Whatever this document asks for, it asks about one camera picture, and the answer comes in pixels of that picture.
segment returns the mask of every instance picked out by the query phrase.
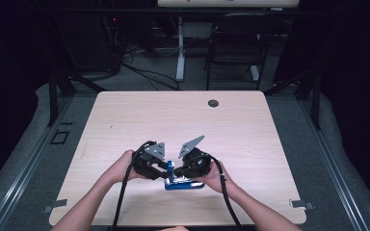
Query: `person's right hand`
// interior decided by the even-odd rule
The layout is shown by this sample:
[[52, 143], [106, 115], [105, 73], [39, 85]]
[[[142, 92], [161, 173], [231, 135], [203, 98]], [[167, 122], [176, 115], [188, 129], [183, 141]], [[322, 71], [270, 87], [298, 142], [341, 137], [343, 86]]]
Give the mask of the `person's right hand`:
[[[235, 183], [233, 182], [230, 175], [227, 173], [224, 167], [224, 164], [222, 164], [222, 162], [219, 162], [219, 163], [221, 164], [222, 171], [224, 172], [224, 175], [225, 175], [226, 188], [235, 186]], [[220, 173], [219, 173], [218, 167], [216, 166], [215, 162], [211, 162], [210, 168], [211, 170], [207, 175], [194, 178], [194, 180], [203, 182], [207, 186], [209, 186], [212, 190], [218, 193], [222, 193], [221, 177], [220, 177]]]

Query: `black chair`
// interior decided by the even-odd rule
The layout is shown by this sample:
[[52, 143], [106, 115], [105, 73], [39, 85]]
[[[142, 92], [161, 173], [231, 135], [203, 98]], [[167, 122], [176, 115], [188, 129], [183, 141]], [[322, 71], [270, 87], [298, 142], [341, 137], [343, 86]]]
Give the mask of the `black chair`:
[[269, 45], [278, 30], [278, 19], [268, 14], [229, 13], [220, 16], [211, 28], [209, 50], [205, 63], [206, 89], [210, 82], [254, 82], [212, 80], [211, 64], [260, 66], [255, 89], [259, 90]]

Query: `desk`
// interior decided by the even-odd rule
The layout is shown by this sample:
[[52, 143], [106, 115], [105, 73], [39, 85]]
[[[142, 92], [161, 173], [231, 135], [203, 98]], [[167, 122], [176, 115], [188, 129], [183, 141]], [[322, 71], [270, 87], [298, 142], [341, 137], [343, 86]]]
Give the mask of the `desk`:
[[[208, 101], [218, 100], [210, 107]], [[97, 96], [54, 208], [54, 225], [126, 149], [145, 141], [164, 142], [166, 161], [181, 165], [184, 142], [201, 135], [198, 148], [224, 162], [234, 181], [295, 223], [305, 213], [289, 205], [300, 200], [266, 99], [260, 91], [116, 91]], [[93, 225], [111, 225], [121, 183], [107, 193]], [[232, 201], [242, 224], [252, 224]], [[234, 225], [220, 193], [166, 191], [164, 180], [128, 182], [119, 216], [123, 226]]]
[[[158, 0], [158, 7], [162, 8], [296, 8], [298, 4], [299, 0]], [[184, 79], [185, 55], [183, 44], [183, 22], [180, 16], [178, 20], [177, 81], [183, 81]], [[251, 75], [253, 79], [258, 77], [256, 67], [251, 68]]]

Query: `forearm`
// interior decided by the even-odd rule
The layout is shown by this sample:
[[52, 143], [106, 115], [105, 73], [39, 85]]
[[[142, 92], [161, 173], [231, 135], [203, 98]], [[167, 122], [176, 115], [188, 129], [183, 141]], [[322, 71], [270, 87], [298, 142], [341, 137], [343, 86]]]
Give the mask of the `forearm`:
[[251, 218], [260, 231], [265, 230], [300, 230], [290, 220], [256, 200], [237, 185], [230, 185], [229, 198], [236, 202]]
[[100, 177], [52, 230], [89, 230], [101, 201], [112, 186], [113, 183]]

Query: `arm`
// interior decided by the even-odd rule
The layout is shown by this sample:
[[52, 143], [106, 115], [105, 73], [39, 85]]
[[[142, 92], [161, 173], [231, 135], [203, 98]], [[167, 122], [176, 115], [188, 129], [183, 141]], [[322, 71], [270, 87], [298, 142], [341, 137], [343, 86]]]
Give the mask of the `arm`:
[[[122, 182], [131, 163], [133, 150], [125, 151], [94, 183], [92, 188], [71, 208], [52, 230], [89, 230], [95, 213], [106, 193], [117, 182]], [[144, 178], [131, 169], [128, 180]]]
[[[221, 166], [225, 174], [226, 191], [228, 197], [236, 202], [248, 214], [259, 230], [300, 230], [300, 228], [290, 220], [256, 200], [242, 188], [237, 186], [227, 174], [222, 163]], [[214, 162], [211, 163], [211, 171], [209, 174], [200, 178], [196, 178], [195, 180], [204, 182], [212, 190], [222, 193], [219, 171]]]

